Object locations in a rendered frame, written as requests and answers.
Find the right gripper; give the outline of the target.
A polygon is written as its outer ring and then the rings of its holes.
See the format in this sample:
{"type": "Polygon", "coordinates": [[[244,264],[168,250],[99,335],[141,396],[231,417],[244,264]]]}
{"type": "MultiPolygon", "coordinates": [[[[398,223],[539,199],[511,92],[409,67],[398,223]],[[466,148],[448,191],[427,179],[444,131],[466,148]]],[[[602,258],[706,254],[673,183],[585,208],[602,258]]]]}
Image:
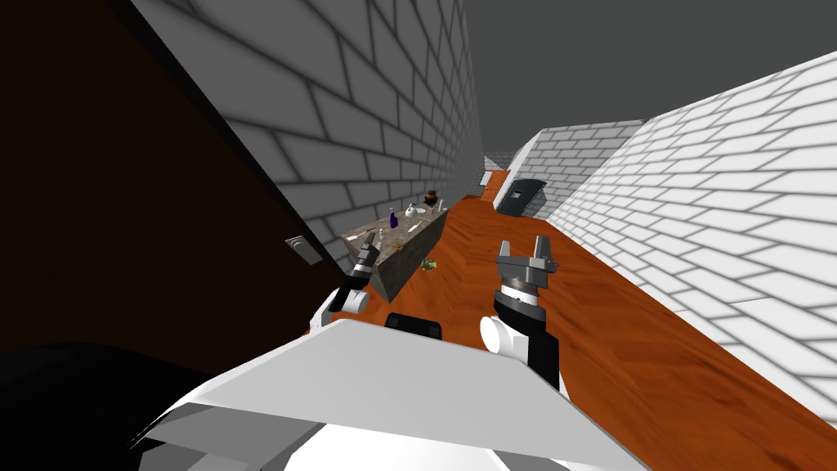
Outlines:
{"type": "Polygon", "coordinates": [[[553,262],[550,240],[537,236],[532,258],[511,257],[510,241],[502,240],[498,264],[501,285],[514,289],[547,289],[548,274],[555,273],[558,265],[553,262]]]}

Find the stone counter with kitchenware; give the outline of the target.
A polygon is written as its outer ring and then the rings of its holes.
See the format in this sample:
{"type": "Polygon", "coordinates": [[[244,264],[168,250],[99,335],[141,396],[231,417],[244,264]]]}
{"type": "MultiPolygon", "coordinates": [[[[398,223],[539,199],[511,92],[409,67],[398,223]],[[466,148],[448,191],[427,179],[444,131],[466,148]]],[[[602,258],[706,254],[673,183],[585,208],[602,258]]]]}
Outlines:
{"type": "Polygon", "coordinates": [[[440,240],[447,220],[443,204],[445,201],[439,200],[432,210],[425,204],[414,204],[415,215],[408,215],[404,209],[395,211],[396,227],[391,227],[390,213],[394,206],[389,204],[383,219],[341,234],[353,265],[365,239],[375,235],[378,256],[369,283],[387,303],[395,299],[440,240]]]}

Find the orange wooden door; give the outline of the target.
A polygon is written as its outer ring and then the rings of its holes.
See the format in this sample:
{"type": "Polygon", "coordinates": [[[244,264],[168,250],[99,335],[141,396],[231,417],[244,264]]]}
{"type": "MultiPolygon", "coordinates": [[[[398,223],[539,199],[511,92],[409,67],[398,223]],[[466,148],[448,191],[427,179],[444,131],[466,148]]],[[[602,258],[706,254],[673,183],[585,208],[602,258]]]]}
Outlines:
{"type": "Polygon", "coordinates": [[[481,183],[484,184],[484,190],[481,194],[481,200],[493,202],[496,199],[507,176],[508,171],[486,171],[481,180],[481,183]]]}

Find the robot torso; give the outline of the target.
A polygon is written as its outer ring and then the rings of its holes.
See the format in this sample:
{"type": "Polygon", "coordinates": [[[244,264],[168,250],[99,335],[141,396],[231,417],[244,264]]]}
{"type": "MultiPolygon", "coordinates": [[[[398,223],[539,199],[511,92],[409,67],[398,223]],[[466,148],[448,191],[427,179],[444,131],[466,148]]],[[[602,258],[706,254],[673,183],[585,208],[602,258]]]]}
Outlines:
{"type": "Polygon", "coordinates": [[[340,319],[200,385],[138,471],[651,471],[494,352],[340,319]]]}

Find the dark brown door leaf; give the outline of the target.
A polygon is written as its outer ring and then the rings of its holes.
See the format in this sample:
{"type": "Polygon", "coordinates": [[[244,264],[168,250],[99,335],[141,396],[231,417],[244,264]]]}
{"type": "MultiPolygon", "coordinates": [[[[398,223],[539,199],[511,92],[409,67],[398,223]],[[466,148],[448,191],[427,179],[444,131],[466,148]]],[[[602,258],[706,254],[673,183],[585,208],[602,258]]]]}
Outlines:
{"type": "Polygon", "coordinates": [[[129,0],[0,0],[0,351],[86,342],[219,373],[342,270],[129,0]]]}

